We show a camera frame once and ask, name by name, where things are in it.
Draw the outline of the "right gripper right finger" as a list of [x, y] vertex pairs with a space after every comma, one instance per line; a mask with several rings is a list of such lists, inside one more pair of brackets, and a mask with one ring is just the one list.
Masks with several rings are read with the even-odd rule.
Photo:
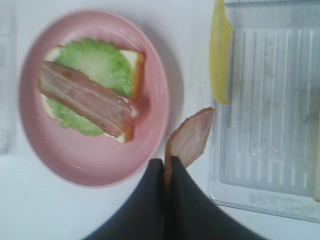
[[190, 177], [181, 160], [171, 157], [173, 240], [263, 240], [215, 205]]

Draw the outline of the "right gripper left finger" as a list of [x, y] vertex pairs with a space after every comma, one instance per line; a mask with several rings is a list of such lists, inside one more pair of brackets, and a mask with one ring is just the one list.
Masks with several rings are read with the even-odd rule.
[[163, 161], [151, 159], [125, 203], [86, 240], [161, 240], [163, 226]]

